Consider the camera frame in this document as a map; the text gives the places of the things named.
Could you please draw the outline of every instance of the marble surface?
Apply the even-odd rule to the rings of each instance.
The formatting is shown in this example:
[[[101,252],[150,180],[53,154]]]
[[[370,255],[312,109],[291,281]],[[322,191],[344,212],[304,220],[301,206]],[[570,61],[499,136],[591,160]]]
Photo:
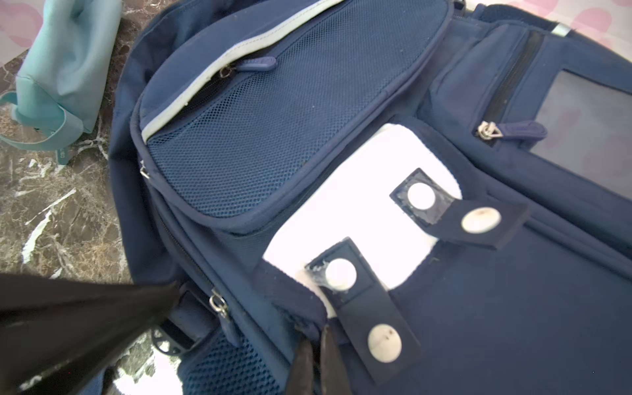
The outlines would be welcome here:
[[[136,36],[175,0],[123,2],[97,127],[75,144],[77,154],[71,162],[59,166],[52,152],[22,151],[0,143],[0,272],[131,282],[107,167],[114,91]],[[15,74],[25,55],[0,68],[0,92],[15,87]],[[0,108],[5,135],[24,141],[41,138],[12,121],[8,110]],[[133,390],[135,384],[152,376],[155,359],[148,337],[143,336],[117,363],[114,378],[127,380],[125,392],[138,392]],[[130,377],[135,382],[130,384]],[[109,392],[117,393],[116,386]]]

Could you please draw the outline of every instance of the backpack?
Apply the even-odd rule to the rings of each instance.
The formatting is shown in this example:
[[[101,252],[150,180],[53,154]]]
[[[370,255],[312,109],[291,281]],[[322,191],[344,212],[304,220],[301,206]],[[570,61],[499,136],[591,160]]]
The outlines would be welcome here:
[[[630,104],[632,64],[510,6],[174,4],[109,163],[183,392],[283,392],[326,327],[355,394],[629,392]]]

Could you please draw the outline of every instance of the black object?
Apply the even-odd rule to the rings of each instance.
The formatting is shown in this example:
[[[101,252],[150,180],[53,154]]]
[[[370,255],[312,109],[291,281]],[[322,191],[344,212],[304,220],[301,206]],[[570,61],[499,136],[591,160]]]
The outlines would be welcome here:
[[[467,6],[465,0],[454,0],[453,3],[454,3],[454,12],[455,13],[459,13],[459,15],[462,15],[467,10],[468,6]]]
[[[0,274],[0,394],[76,394],[178,300],[175,284]],[[20,384],[43,379],[20,392]]]
[[[313,348],[304,337],[292,361],[285,395],[313,395],[313,380]],[[320,338],[320,391],[323,395],[353,395],[343,357],[329,325],[325,325]]]
[[[195,348],[219,328],[217,313],[211,309],[209,297],[192,281],[182,284],[178,304],[167,319],[151,330],[156,349],[169,356],[181,356]]]

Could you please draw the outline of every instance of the mesh pocket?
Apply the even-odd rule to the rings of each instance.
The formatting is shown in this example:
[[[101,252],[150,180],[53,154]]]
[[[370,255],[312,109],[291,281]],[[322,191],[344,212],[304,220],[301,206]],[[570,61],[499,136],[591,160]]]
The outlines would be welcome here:
[[[282,187],[422,55],[438,0],[349,0],[187,125],[148,142],[173,189],[212,217],[252,210]]]
[[[277,395],[281,388],[244,338],[235,348],[221,334],[209,354],[182,377],[184,395]]]

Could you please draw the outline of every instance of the teal bag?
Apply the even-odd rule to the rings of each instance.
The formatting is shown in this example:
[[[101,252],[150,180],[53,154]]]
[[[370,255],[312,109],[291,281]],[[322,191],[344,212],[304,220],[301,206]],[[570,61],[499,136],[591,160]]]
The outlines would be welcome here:
[[[68,146],[97,121],[120,19],[120,0],[46,1],[44,24],[18,71],[16,91],[0,97],[12,104],[15,121],[46,139],[0,140],[24,150],[54,150],[60,164],[68,163]]]

